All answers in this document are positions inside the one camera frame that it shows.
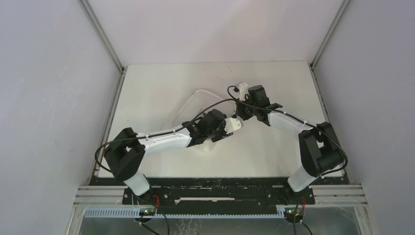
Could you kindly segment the white medicine kit box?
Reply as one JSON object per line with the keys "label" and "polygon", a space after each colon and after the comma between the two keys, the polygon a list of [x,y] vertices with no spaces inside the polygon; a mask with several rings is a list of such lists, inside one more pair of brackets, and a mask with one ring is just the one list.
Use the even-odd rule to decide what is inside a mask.
{"label": "white medicine kit box", "polygon": [[235,103],[232,100],[225,101],[223,97],[207,90],[196,90],[178,110],[170,126],[178,126],[185,121],[190,121],[201,111],[207,113],[212,109],[217,109],[225,114],[226,118],[231,118],[235,112]]}

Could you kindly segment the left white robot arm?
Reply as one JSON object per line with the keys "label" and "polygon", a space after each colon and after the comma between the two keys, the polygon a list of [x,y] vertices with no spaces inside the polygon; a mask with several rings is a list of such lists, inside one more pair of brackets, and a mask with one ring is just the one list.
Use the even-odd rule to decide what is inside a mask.
{"label": "left white robot arm", "polygon": [[103,155],[113,177],[129,187],[137,201],[147,204],[153,198],[153,191],[146,176],[139,170],[145,157],[207,141],[215,143],[242,127],[241,119],[228,117],[213,109],[168,131],[138,134],[131,127],[125,128],[113,141],[103,146]]}

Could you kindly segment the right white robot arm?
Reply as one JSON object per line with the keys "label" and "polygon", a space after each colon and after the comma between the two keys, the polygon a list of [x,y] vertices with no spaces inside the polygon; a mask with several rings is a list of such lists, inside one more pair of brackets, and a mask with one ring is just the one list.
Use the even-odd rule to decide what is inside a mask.
{"label": "right white robot arm", "polygon": [[302,191],[318,178],[342,171],[347,166],[347,155],[331,123],[314,124],[282,110],[282,105],[270,102],[261,85],[251,87],[240,83],[229,86],[227,92],[231,91],[238,95],[231,96],[236,104],[235,116],[242,120],[256,117],[298,141],[301,165],[284,186],[283,199],[287,203],[297,203],[302,198]]}

